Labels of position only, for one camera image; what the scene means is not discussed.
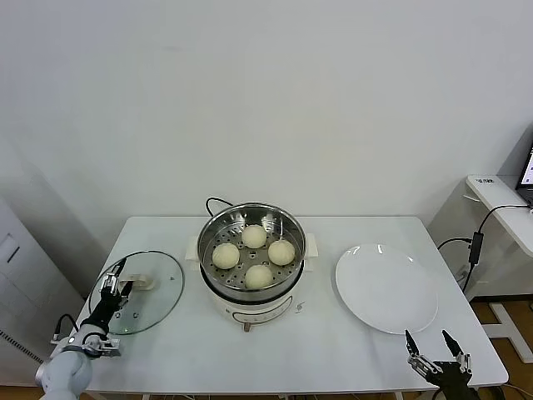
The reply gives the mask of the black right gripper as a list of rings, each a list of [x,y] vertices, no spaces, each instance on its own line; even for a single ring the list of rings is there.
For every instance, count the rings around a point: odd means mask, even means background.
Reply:
[[[472,378],[471,356],[464,353],[459,343],[446,331],[441,331],[446,346],[455,362],[432,362],[420,351],[408,330],[405,330],[407,362],[412,369],[428,382],[436,385],[448,400],[472,400],[475,390],[468,386]]]

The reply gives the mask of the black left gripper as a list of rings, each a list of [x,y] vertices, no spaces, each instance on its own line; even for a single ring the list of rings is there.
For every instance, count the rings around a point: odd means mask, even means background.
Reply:
[[[85,318],[81,325],[93,325],[101,328],[104,333],[109,333],[109,323],[114,313],[120,307],[128,303],[130,293],[132,292],[133,280],[124,280],[119,282],[120,274],[125,267],[126,258],[115,262],[104,275],[102,280],[101,298],[97,306],[89,316]]]

